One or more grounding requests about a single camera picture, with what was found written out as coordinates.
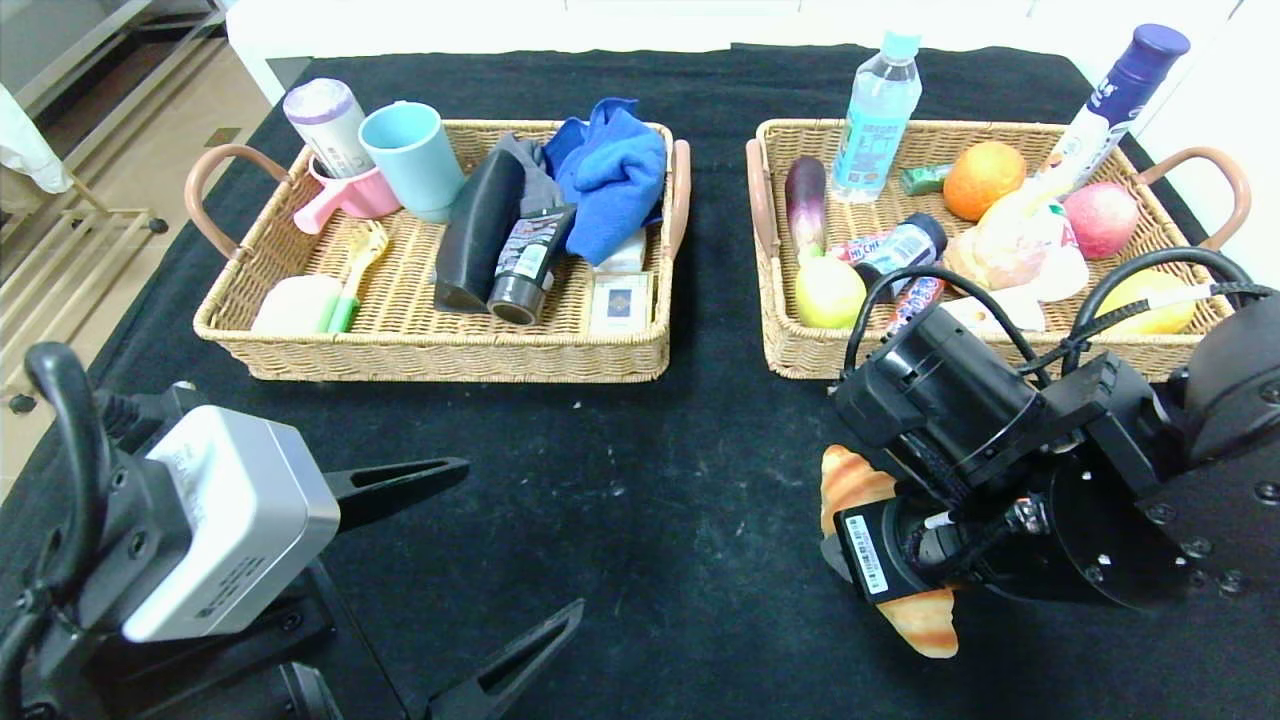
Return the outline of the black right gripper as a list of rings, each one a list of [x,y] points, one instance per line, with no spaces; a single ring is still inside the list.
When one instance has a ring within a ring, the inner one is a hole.
[[[869,603],[940,589],[943,565],[963,539],[961,518],[916,496],[841,509],[833,512],[835,534],[819,543],[820,556]]]

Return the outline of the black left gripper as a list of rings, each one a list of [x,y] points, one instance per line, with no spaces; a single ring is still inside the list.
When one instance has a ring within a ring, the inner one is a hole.
[[[430,457],[323,474],[339,533],[462,483],[471,462]],[[425,719],[500,719],[573,639],[576,598],[428,701]],[[86,675],[110,719],[407,719],[410,712],[320,562],[247,629],[198,639],[111,639]]]

